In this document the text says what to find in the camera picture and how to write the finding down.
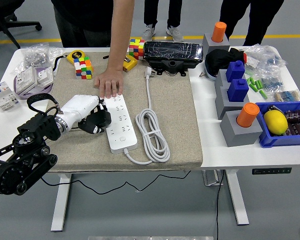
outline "black shirt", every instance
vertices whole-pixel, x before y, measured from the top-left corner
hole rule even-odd
[[[51,0],[69,23],[93,32],[111,30],[113,0]]]

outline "desk control panel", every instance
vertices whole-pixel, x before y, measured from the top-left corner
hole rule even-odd
[[[254,168],[252,169],[252,175],[265,175],[265,174],[289,174],[292,167],[282,168]]]

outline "robotic arm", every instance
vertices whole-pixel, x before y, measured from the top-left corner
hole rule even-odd
[[[31,106],[45,99],[52,100],[55,106],[46,112]],[[0,157],[13,152],[7,161],[0,160],[0,194],[23,195],[57,163],[58,158],[50,154],[44,137],[56,141],[68,133],[74,123],[78,123],[78,127],[87,133],[102,133],[102,128],[111,123],[105,102],[98,96],[75,95],[61,109],[47,93],[30,97],[27,103],[38,114],[17,128],[19,134],[12,144],[0,149]],[[56,109],[56,113],[48,115],[52,109]]]

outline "lemon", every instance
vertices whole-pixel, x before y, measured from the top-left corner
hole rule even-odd
[[[273,134],[281,135],[288,128],[288,122],[285,115],[278,110],[267,111],[263,118],[269,131]]]

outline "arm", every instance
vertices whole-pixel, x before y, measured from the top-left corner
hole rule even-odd
[[[121,95],[124,90],[123,63],[130,40],[135,0],[113,0],[113,16],[111,25],[111,44],[106,70],[97,75],[95,87],[99,88],[99,96],[104,98]]]

